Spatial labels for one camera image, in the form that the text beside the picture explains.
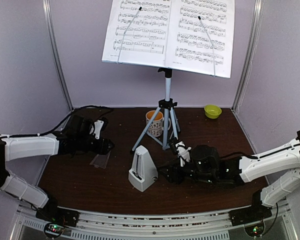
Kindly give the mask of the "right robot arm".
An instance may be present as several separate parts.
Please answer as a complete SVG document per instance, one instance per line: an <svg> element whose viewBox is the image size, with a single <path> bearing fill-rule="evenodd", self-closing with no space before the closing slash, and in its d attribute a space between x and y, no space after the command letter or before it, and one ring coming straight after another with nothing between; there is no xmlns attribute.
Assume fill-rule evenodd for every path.
<svg viewBox="0 0 300 240"><path fill-rule="evenodd" d="M263 153L248 155L237 151L220 156L215 147L186 147L177 138L169 146L178 159L157 168L168 182L180 184L184 179L231 188L242 186L265 175L286 171L271 185L252 195L251 206L231 210L233 226L261 221L272 216L272 207L300 186L300 130L288 143Z"/></svg>

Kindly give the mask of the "white metronome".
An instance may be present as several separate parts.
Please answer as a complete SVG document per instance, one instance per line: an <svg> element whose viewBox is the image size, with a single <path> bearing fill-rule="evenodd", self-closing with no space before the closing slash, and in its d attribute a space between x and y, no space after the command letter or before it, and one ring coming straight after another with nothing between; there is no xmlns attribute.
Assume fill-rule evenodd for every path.
<svg viewBox="0 0 300 240"><path fill-rule="evenodd" d="M140 192L147 190L158 180L158 171L147 148L140 145L136 148L128 180Z"/></svg>

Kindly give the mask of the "clear metronome front cover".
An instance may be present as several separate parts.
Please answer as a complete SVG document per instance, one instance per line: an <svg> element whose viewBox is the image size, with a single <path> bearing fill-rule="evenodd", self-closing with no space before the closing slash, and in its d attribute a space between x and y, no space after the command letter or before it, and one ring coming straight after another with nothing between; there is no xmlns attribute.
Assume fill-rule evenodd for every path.
<svg viewBox="0 0 300 240"><path fill-rule="evenodd" d="M90 162L90 165L95 168L105 169L107 167L110 155L111 155L110 151L107 154L98 154Z"/></svg>

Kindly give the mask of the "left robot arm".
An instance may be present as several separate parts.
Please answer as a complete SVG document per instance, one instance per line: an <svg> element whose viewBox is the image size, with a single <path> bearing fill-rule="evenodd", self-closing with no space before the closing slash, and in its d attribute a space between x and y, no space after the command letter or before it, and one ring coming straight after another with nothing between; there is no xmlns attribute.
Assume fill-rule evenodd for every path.
<svg viewBox="0 0 300 240"><path fill-rule="evenodd" d="M101 136L107 124L105 117L93 121L73 115L61 130L29 135L0 134L0 191L29 203L39 218L50 222L61 220L62 211L56 198L7 169L7 163L76 153L108 155L115 145Z"/></svg>

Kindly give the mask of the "sheet music page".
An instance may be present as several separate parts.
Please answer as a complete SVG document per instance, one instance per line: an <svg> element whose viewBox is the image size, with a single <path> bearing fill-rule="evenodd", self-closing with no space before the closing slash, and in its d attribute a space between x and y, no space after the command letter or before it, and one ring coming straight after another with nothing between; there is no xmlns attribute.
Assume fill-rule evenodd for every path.
<svg viewBox="0 0 300 240"><path fill-rule="evenodd" d="M166 67L230 78L234 28L233 0L172 1Z"/></svg>
<svg viewBox="0 0 300 240"><path fill-rule="evenodd" d="M172 2L114 0L102 61L164 67Z"/></svg>

